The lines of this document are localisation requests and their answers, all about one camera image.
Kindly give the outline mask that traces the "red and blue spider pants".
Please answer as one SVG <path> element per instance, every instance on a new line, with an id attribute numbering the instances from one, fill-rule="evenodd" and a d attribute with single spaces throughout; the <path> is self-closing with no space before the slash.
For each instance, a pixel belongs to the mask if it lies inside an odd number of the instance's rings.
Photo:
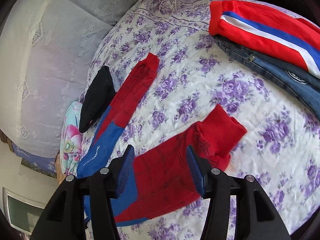
<path id="1" fill-rule="evenodd" d="M 142 97 L 153 83 L 159 58 L 148 54 L 121 85 L 101 117 L 85 156 L 78 163 L 79 178 L 89 177 L 107 164 L 116 142 Z M 186 161 L 186 149 L 225 170 L 231 149 L 246 134 L 235 118 L 217 105 L 203 121 L 135 157 L 125 191 L 112 201 L 119 226 L 127 226 L 180 209 L 198 199 Z"/>

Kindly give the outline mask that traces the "white framed window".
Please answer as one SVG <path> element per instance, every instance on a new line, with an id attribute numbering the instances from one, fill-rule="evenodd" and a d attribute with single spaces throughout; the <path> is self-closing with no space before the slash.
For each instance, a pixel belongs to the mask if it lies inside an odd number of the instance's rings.
<path id="1" fill-rule="evenodd" d="M 20 196 L 6 188 L 2 189 L 2 197 L 4 214 L 9 224 L 30 236 L 46 205 Z"/>

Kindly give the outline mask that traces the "purple floral bed quilt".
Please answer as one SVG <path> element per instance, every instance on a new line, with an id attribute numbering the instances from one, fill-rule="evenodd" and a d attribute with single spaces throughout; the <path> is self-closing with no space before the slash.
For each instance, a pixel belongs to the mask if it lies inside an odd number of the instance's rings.
<path id="1" fill-rule="evenodd" d="M 211 1 L 216 0 L 139 0 L 99 45 L 88 82 L 102 66 L 123 82 L 148 53 L 160 60 L 112 156 L 128 144 L 143 154 L 220 104 L 247 128 L 227 173 L 254 175 L 293 233 L 319 207 L 319 121 L 217 46 L 208 33 Z"/>

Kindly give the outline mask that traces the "teal pink floral folded blanket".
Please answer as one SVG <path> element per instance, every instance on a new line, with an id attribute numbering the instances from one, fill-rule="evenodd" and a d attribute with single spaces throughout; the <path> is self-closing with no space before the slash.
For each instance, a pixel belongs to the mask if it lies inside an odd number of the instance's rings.
<path id="1" fill-rule="evenodd" d="M 73 174 L 81 158 L 82 134 L 79 131 L 82 103 L 72 102 L 68 107 L 61 132 L 60 163 L 64 175 Z"/>

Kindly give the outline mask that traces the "folded black garment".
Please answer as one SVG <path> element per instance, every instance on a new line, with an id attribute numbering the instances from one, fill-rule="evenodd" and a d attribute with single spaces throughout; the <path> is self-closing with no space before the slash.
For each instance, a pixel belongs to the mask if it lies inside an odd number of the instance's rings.
<path id="1" fill-rule="evenodd" d="M 80 133 L 85 133 L 92 127 L 102 116 L 116 91 L 110 69 L 103 66 L 96 74 L 91 85 L 89 86 L 80 113 Z"/>

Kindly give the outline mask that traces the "folded blue denim jeans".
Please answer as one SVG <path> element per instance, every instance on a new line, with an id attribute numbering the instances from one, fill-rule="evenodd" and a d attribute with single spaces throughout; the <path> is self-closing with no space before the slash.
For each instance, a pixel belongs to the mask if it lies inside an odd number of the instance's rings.
<path id="1" fill-rule="evenodd" d="M 239 45 L 221 35 L 216 44 L 232 59 L 272 81 L 319 118 L 319 79 L 285 61 Z"/>

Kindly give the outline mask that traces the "folded grey garment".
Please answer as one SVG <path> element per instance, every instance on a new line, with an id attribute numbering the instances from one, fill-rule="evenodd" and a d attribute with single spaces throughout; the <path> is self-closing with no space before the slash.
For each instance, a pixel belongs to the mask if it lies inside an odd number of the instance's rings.
<path id="1" fill-rule="evenodd" d="M 115 92 L 117 92 L 117 91 L 120 89 L 121 84 L 120 84 L 120 82 L 119 82 L 116 74 L 111 73 L 111 77 L 112 77 L 112 82 L 113 82 L 114 90 L 115 90 Z"/>

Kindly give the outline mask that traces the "lavender lace sofa cover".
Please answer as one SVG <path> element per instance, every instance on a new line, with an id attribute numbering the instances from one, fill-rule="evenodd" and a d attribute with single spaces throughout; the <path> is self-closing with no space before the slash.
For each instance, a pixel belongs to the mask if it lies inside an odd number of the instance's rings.
<path id="1" fill-rule="evenodd" d="M 18 147 L 57 153 L 99 44 L 137 1 L 17 0 L 1 33 L 1 130 Z"/>

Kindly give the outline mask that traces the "red white blue striped garment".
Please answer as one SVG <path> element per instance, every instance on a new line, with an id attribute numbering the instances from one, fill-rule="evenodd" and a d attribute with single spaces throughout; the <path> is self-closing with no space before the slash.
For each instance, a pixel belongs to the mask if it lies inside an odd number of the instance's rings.
<path id="1" fill-rule="evenodd" d="M 212 1 L 209 33 L 288 62 L 319 78 L 319 27 L 268 5 Z"/>

